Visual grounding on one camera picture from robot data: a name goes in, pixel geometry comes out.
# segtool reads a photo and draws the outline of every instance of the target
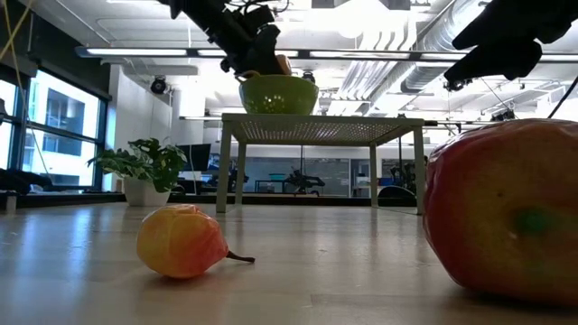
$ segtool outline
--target computer monitor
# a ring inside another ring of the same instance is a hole
[[[210,144],[179,145],[187,157],[183,172],[205,172],[209,166]]]

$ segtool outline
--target green bowl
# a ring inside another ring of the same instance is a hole
[[[319,88],[311,81],[284,75],[260,76],[237,80],[241,83],[238,93],[243,107],[249,114],[310,115],[317,102]]]

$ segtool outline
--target white table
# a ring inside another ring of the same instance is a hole
[[[414,133],[415,160],[424,157],[425,121],[416,118],[293,116],[223,114],[220,143],[217,212],[227,212],[228,167],[231,139],[238,141],[237,184],[245,178],[248,144],[369,147],[371,206],[378,206],[377,148],[402,135]],[[417,214],[424,212],[425,166],[415,164]],[[237,186],[235,203],[242,204],[243,186]]]

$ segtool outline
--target apple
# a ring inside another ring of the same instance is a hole
[[[204,274],[224,257],[254,263],[228,250],[219,222],[192,205],[160,208],[138,231],[138,257],[152,270],[176,279]]]
[[[436,148],[424,228],[453,280],[578,306],[578,123],[488,125]]]

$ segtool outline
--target wooden table surface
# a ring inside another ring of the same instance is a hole
[[[213,206],[203,207],[214,215]],[[577,324],[578,312],[454,284],[401,210],[245,206],[218,216],[232,250],[190,281],[135,254],[151,209],[124,204],[0,217],[1,324]]]

